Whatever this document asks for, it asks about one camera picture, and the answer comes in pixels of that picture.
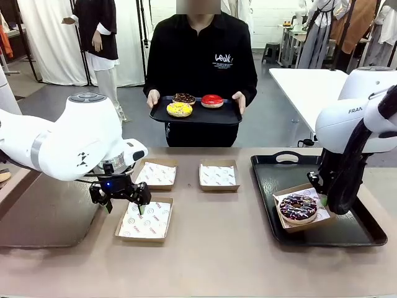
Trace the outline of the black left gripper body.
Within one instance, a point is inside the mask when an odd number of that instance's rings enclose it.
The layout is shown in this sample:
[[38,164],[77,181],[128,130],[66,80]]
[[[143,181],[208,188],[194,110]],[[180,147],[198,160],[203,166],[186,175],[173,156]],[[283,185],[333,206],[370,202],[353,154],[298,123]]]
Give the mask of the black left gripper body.
[[101,199],[131,199],[132,180],[130,175],[98,177]]

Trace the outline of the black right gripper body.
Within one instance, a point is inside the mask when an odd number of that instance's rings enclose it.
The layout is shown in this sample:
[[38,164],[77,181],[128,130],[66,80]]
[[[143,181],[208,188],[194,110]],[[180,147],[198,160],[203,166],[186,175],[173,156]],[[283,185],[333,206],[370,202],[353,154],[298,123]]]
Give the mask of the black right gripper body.
[[322,187],[328,187],[334,176],[334,153],[330,151],[322,152],[319,176],[322,179]]

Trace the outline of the person's right hand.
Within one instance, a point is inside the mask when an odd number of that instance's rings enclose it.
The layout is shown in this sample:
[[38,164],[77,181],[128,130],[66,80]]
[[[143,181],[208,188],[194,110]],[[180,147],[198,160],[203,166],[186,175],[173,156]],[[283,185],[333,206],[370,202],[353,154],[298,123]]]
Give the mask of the person's right hand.
[[147,96],[147,105],[152,109],[159,101],[160,93],[156,89],[152,89]]

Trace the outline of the person's left hand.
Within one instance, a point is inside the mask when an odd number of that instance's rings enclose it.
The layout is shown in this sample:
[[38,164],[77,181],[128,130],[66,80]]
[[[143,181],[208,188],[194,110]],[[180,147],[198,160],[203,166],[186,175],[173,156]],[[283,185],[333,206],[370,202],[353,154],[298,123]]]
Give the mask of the person's left hand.
[[239,107],[239,112],[243,115],[246,109],[246,96],[241,91],[238,91],[233,94],[232,99],[236,101]]

